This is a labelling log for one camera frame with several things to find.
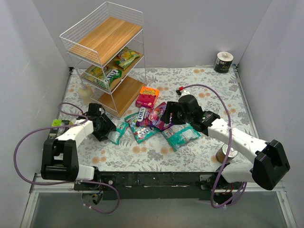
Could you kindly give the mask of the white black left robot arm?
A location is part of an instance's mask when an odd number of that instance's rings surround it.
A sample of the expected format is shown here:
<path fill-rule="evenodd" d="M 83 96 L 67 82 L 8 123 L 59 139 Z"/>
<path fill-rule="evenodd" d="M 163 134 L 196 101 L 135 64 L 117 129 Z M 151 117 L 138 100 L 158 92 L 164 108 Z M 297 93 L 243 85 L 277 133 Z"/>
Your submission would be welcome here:
<path fill-rule="evenodd" d="M 92 134 L 101 142 L 115 130 L 115 124 L 105 114 L 102 105 L 90 103 L 88 111 L 77 119 L 75 126 L 57 138 L 44 142 L 42 178 L 56 181 L 92 181 L 95 168 L 79 164 L 77 149 L 89 135 Z"/>

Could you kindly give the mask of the green yellow Fox's candy bag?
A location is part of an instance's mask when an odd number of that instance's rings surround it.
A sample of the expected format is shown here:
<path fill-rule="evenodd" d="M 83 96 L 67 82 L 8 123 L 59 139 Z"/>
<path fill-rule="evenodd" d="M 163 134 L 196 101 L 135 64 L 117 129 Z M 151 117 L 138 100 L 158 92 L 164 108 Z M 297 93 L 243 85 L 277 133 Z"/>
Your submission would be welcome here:
<path fill-rule="evenodd" d="M 122 76 L 122 71 L 114 65 L 108 64 L 104 68 L 91 65 L 82 75 L 86 81 L 93 85 L 108 90 L 114 79 Z"/>
<path fill-rule="evenodd" d="M 140 55 L 128 47 L 124 47 L 114 58 L 114 62 L 121 67 L 123 70 L 126 70 L 127 67 Z"/>

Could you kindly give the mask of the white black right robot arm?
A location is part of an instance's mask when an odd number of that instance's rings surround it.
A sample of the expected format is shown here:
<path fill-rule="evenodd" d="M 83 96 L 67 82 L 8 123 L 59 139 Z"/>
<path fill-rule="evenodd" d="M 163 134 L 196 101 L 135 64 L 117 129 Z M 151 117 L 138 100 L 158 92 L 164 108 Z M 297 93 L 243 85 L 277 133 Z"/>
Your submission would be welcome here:
<path fill-rule="evenodd" d="M 168 102 L 161 120 L 174 125 L 189 123 L 196 131 L 230 144 L 245 156 L 249 163 L 229 164 L 223 169 L 221 177 L 227 183 L 255 182 L 265 190 L 272 190 L 290 170 L 284 147 L 279 141 L 267 142 L 230 128 L 218 114 L 202 110 L 193 95 Z"/>

